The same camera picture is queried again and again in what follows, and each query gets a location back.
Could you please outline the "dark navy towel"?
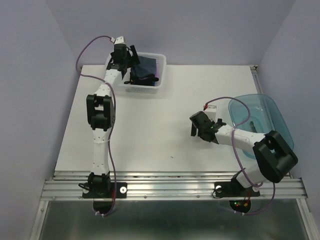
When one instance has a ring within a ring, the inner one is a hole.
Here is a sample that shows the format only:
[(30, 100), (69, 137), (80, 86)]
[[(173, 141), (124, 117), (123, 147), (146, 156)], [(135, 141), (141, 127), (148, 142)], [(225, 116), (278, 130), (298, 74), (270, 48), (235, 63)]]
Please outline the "dark navy towel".
[(138, 79), (155, 77), (157, 74), (157, 61), (155, 58), (138, 56), (139, 64), (130, 69), (130, 73)]

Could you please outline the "purple towel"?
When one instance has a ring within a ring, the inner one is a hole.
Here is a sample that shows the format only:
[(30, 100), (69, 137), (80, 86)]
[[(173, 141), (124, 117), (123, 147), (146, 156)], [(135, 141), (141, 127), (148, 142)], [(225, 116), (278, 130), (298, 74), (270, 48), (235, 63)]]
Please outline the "purple towel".
[(157, 82), (159, 80), (159, 70), (156, 64), (144, 65), (143, 80)]

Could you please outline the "blue black towel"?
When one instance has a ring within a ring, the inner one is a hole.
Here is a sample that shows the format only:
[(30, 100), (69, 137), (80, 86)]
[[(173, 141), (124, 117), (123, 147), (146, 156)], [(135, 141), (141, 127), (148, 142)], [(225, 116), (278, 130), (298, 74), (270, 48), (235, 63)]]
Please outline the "blue black towel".
[(153, 86), (153, 87), (156, 87), (156, 86), (158, 86), (158, 85), (159, 85), (159, 81), (154, 81), (152, 86)]

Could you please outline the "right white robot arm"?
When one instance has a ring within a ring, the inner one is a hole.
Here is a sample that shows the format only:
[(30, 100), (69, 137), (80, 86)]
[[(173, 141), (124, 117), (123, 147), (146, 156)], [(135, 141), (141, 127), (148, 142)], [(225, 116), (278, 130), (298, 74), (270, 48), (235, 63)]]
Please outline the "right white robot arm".
[(233, 128), (222, 119), (212, 121), (204, 111), (189, 118), (191, 136), (218, 145), (231, 146), (255, 156), (256, 163), (249, 168), (241, 167), (230, 181), (216, 183), (217, 198), (243, 197), (259, 184), (270, 181), (279, 183), (298, 163), (298, 158), (285, 139), (277, 131), (255, 133)]

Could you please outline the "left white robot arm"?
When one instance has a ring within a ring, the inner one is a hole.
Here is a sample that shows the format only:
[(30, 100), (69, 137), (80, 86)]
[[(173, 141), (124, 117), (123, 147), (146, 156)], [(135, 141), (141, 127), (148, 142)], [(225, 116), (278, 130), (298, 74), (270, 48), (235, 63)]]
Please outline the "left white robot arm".
[(87, 182), (79, 185), (84, 198), (113, 196), (115, 183), (111, 182), (109, 143), (116, 121), (116, 103), (113, 86), (119, 84), (127, 70), (140, 63), (134, 45), (116, 43), (106, 65), (102, 84), (86, 97), (87, 121), (93, 133), (93, 163)]

